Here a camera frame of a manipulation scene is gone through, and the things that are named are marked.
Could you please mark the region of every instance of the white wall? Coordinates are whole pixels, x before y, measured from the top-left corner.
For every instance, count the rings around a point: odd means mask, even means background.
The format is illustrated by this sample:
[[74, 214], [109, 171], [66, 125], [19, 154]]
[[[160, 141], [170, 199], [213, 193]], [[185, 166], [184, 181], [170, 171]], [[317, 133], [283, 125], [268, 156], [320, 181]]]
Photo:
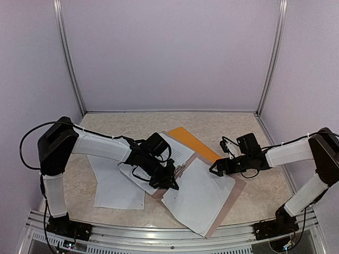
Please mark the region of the white wall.
[[[37, 171], [19, 159], [32, 127], [68, 115], [80, 120], [67, 76], [52, 1], [0, 2], [0, 252], [14, 253], [31, 209], [42, 200]], [[38, 166], [33, 133], [24, 157]]]
[[89, 111], [255, 111], [279, 0], [63, 1]]
[[[276, 143], [327, 126], [339, 133], [339, 2], [289, 1], [263, 121]], [[288, 165], [298, 187], [314, 163]], [[339, 184], [315, 206], [329, 253], [339, 253]]]

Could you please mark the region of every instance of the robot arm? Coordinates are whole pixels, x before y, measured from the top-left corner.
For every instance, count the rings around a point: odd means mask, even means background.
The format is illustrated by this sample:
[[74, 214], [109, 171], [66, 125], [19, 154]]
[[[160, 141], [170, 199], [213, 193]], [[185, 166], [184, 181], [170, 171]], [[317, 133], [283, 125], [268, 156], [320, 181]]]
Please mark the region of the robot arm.
[[47, 231], [73, 238], [88, 240], [92, 226], [69, 219], [63, 187], [63, 173], [71, 153], [109, 158], [142, 168], [153, 188], [179, 189], [174, 179], [173, 160], [159, 160], [170, 145], [154, 133], [147, 140], [135, 141], [127, 137], [110, 137], [85, 130], [62, 117], [38, 141], [41, 190], [48, 201], [50, 220]]
[[[268, 170], [291, 162], [314, 160], [315, 174], [276, 211], [276, 219], [253, 225], [257, 240], [299, 230], [296, 215], [320, 200], [327, 189], [339, 181], [339, 140], [331, 133], [330, 129], [323, 128], [312, 136], [266, 150], [261, 149], [250, 133], [237, 139], [244, 155], [219, 159], [210, 168], [211, 173], [222, 176], [223, 171], [231, 175], [247, 169]], [[220, 145], [225, 152], [231, 146], [225, 140]]]

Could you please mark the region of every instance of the aluminum frame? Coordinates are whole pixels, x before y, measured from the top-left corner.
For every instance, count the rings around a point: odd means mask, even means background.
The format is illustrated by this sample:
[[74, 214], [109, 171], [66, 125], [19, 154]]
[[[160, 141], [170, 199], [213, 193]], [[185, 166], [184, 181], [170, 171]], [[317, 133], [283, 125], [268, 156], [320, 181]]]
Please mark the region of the aluminum frame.
[[[300, 230], [304, 222], [303, 213], [297, 216]], [[77, 241], [82, 247], [97, 247], [102, 249], [118, 249], [122, 252], [145, 253], [183, 253], [191, 252], [218, 252], [218, 250], [247, 247], [268, 239], [256, 241], [252, 225], [256, 222], [220, 226], [210, 239], [192, 232], [190, 229], [154, 229], [135, 228], [128, 226], [114, 226], [92, 223], [93, 230], [89, 242]], [[312, 209], [307, 210], [305, 230], [318, 226], [317, 219]], [[34, 232], [43, 233], [43, 213], [32, 211], [26, 223], [22, 248], [18, 254], [27, 254]], [[49, 238], [60, 236], [48, 233]]]
[[253, 110], [124, 110], [124, 111], [87, 111], [87, 114], [110, 114], [110, 113], [171, 113], [171, 112], [207, 112], [207, 113], [254, 113]]
[[69, 47], [67, 43], [67, 37], [66, 37], [66, 30], [65, 30], [65, 22], [63, 17], [63, 8], [61, 6], [61, 0], [53, 0], [53, 6], [54, 6], [54, 13], [57, 21], [57, 28], [59, 32], [60, 42], [61, 42], [61, 49], [63, 50], [63, 55], [65, 58], [65, 64], [67, 67], [70, 83], [72, 85], [72, 90], [75, 96], [76, 104], [79, 108], [80, 114], [82, 117], [85, 116], [87, 113], [86, 107], [83, 101], [83, 98], [81, 96], [81, 92], [78, 86], [78, 82], [75, 77], [74, 68], [72, 64], [72, 59], [70, 57], [69, 53]]
[[313, 244], [316, 248], [318, 254], [326, 254], [326, 243], [324, 239], [324, 234], [319, 225], [310, 230], [312, 234]]
[[279, 16], [278, 16], [278, 23], [276, 25], [273, 49], [271, 54], [271, 59], [269, 63], [269, 68], [266, 73], [264, 87], [260, 96], [259, 105], [257, 109], [257, 114], [260, 116], [263, 112], [267, 96], [269, 94], [269, 90], [272, 83], [272, 78], [274, 74], [274, 69], [276, 66], [276, 61], [279, 55], [279, 49], [282, 39], [283, 28], [286, 19], [286, 11], [287, 11], [287, 0], [280, 0], [280, 7], [279, 7]]

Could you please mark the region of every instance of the vertical metal post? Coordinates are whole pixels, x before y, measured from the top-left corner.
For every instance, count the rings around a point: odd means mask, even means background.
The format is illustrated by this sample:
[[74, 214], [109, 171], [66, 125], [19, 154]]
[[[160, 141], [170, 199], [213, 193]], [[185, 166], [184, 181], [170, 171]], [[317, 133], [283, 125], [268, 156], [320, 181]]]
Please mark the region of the vertical metal post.
[[[258, 114], [254, 114], [255, 119], [257, 120], [261, 130], [264, 132], [265, 137], [267, 138], [268, 142], [270, 145], [273, 145], [274, 142], [272, 140], [271, 135], [269, 134], [269, 132], [267, 131], [266, 125], [264, 124], [264, 122], [262, 121], [262, 119], [258, 116]], [[297, 192], [297, 187], [296, 187], [296, 183], [293, 181], [292, 176], [290, 175], [290, 173], [288, 172], [287, 168], [285, 165], [281, 165], [280, 166], [282, 168], [282, 172], [285, 176], [286, 182], [290, 188], [290, 191], [292, 193], [292, 195], [294, 195]]]
[[61, 41], [61, 48], [64, 53], [64, 58], [65, 58], [65, 63], [66, 63], [70, 83], [72, 85], [76, 103], [80, 110], [81, 116], [84, 117], [84, 115], [86, 114], [86, 107], [82, 99], [80, 89], [79, 89], [79, 86], [78, 86], [78, 83], [75, 77], [72, 59], [70, 57], [70, 53], [68, 49], [63, 10], [61, 7], [61, 0], [53, 0], [53, 6], [54, 6], [54, 12], [55, 12], [56, 20], [57, 20], [57, 28], [59, 32], [60, 41]]
[[257, 114], [259, 117], [261, 116], [263, 112], [265, 102], [267, 100], [267, 96], [270, 90], [270, 86], [271, 86], [271, 82], [272, 82], [272, 78], [274, 74], [276, 61], [278, 59], [282, 32], [283, 32], [285, 17], [286, 17], [286, 9], [287, 9], [287, 0], [280, 0], [278, 23], [276, 25], [274, 44], [273, 44], [273, 50], [271, 54], [269, 69], [267, 70], [267, 73], [266, 73], [265, 83], [264, 83], [264, 87], [261, 93], [261, 97], [260, 97], [260, 101], [259, 101], [259, 105], [257, 109]]

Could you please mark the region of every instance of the clipboard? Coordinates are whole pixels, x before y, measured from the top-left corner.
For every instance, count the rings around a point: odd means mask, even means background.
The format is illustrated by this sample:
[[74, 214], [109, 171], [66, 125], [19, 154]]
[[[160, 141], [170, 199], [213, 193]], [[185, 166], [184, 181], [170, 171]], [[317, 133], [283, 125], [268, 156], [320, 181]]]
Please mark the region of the clipboard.
[[[178, 127], [174, 130], [167, 132], [170, 136], [172, 136], [177, 141], [183, 143], [187, 147], [191, 148], [195, 152], [200, 155], [200, 158], [207, 164], [212, 165], [217, 159], [221, 157], [207, 147], [204, 143], [198, 140], [194, 135], [192, 135], [188, 130], [184, 127]], [[226, 202], [224, 203], [221, 211], [213, 222], [207, 234], [204, 236], [205, 238], [210, 238], [214, 231], [218, 226], [221, 225], [222, 221], [225, 219], [229, 211], [232, 209], [233, 205], [236, 203], [238, 198], [240, 197], [242, 191], [246, 186], [246, 182], [239, 179], [238, 177], [233, 177], [235, 179], [235, 185], [228, 196]]]

